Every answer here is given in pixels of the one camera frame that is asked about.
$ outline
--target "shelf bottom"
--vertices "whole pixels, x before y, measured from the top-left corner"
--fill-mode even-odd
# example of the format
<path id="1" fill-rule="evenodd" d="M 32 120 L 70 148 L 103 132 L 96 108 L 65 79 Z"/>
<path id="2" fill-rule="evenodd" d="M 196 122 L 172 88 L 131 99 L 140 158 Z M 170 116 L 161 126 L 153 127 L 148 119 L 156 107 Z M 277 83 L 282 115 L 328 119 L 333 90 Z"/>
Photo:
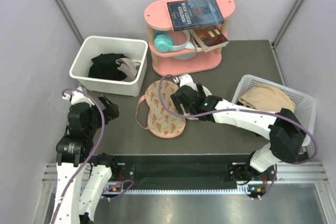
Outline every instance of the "shelf bottom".
<path id="1" fill-rule="evenodd" d="M 157 57 L 158 64 L 154 71 L 165 76 L 166 74 L 173 74 L 179 76 L 185 73 L 195 73 L 213 69 L 219 65 L 222 60 L 222 54 L 216 54 L 216 50 L 209 52 L 199 52 L 194 58 L 190 60 L 177 60 L 172 57 Z"/>

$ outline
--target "storage container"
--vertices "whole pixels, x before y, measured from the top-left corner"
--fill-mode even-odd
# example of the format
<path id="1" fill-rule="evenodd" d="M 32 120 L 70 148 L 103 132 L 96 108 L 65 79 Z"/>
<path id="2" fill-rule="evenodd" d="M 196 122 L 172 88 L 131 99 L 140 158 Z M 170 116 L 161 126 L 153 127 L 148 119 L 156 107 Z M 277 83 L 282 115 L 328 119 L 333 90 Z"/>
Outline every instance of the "storage container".
<path id="1" fill-rule="evenodd" d="M 88 90 L 137 97 L 147 68 L 147 49 L 148 44 L 144 40 L 90 36 L 80 47 L 71 66 L 70 76 L 77 79 Z M 133 62 L 140 63 L 139 72 L 134 81 L 111 81 L 88 77 L 89 69 L 93 64 L 91 59 L 100 54 L 111 53 L 124 54 Z"/>
<path id="2" fill-rule="evenodd" d="M 232 103 L 237 103 L 238 98 L 245 94 L 249 89 L 258 83 L 268 84 L 278 89 L 282 90 L 289 98 L 296 104 L 294 115 L 297 117 L 299 122 L 305 127 L 310 133 L 313 133 L 315 118 L 316 118 L 316 101 L 310 95 L 304 94 L 295 89 L 277 84 L 272 81 L 262 79 L 260 77 L 252 76 L 247 74 L 242 77 L 238 84 L 236 92 L 232 98 Z M 310 142 L 310 137 L 306 136 L 302 146 L 307 146 Z"/>

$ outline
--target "teal headphones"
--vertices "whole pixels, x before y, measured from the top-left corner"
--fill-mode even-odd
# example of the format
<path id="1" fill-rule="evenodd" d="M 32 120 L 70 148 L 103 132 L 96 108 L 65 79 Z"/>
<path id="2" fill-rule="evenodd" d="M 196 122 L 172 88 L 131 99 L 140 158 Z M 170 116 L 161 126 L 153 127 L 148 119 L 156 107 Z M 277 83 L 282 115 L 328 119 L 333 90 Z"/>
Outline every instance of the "teal headphones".
<path id="1" fill-rule="evenodd" d="M 185 46 L 190 42 L 190 33 L 187 30 L 182 31 L 186 36 L 186 41 L 184 44 L 179 46 L 174 46 L 173 38 L 166 34 L 165 31 L 155 31 L 154 46 L 160 52 L 169 51 L 180 51 L 185 48 Z"/>

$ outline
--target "pink strap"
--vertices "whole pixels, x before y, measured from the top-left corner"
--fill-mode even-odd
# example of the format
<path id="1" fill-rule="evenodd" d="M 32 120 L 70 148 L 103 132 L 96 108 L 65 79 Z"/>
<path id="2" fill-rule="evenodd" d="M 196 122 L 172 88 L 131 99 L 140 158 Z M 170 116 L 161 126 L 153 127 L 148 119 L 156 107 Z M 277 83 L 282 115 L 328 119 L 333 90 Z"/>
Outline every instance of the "pink strap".
<path id="1" fill-rule="evenodd" d="M 145 99 L 146 99 L 146 95 L 143 95 L 142 97 L 140 97 L 140 99 L 139 99 L 139 101 L 138 101 L 138 104 L 136 105 L 136 107 L 137 107 L 137 112 L 135 113 L 135 120 L 136 120 L 136 122 L 138 123 L 138 125 L 140 125 L 140 127 L 142 127 L 142 128 L 145 129 L 145 130 L 148 130 L 148 129 L 149 129 L 148 126 L 147 126 L 147 127 L 144 127 L 144 126 L 142 126 L 142 125 L 139 123 L 139 121 L 138 121 L 138 107 L 139 107 L 139 104 L 142 103 Z"/>

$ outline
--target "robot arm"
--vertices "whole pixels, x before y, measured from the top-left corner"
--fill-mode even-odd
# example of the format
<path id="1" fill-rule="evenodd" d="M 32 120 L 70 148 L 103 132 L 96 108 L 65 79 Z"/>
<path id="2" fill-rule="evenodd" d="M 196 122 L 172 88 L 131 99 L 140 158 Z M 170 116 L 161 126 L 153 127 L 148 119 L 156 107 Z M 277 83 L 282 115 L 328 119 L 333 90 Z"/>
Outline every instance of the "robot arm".
<path id="1" fill-rule="evenodd" d="M 106 107 L 103 110 L 106 124 L 119 116 L 118 106 L 111 103 L 104 95 L 98 97 Z M 68 113 L 66 134 L 58 142 L 57 151 L 57 190 L 54 212 L 59 207 L 57 217 L 52 224 L 88 224 L 93 223 L 95 210 L 102 195 L 104 186 L 112 175 L 118 174 L 118 165 L 111 155 L 93 156 L 89 163 L 93 164 L 91 176 L 82 193 L 82 169 L 61 197 L 65 186 L 80 165 L 89 156 L 93 147 L 93 137 L 101 127 L 101 117 L 94 103 L 80 92 L 74 91 L 66 95 L 71 102 Z"/>
<path id="2" fill-rule="evenodd" d="M 258 174 L 268 167 L 279 163 L 295 163 L 306 135 L 291 123 L 274 116 L 263 115 L 262 112 L 232 104 L 220 97 L 206 96 L 200 83 L 195 84 L 190 75 L 179 79 L 180 88 L 171 95 L 173 103 L 180 114 L 196 115 L 203 112 L 231 109 L 199 117 L 202 121 L 226 123 L 255 132 L 270 140 L 262 149 L 255 151 L 247 161 L 247 173 Z M 253 113 L 237 113 L 240 109 L 251 110 Z M 282 109 L 278 114 L 299 123 L 295 115 Z"/>

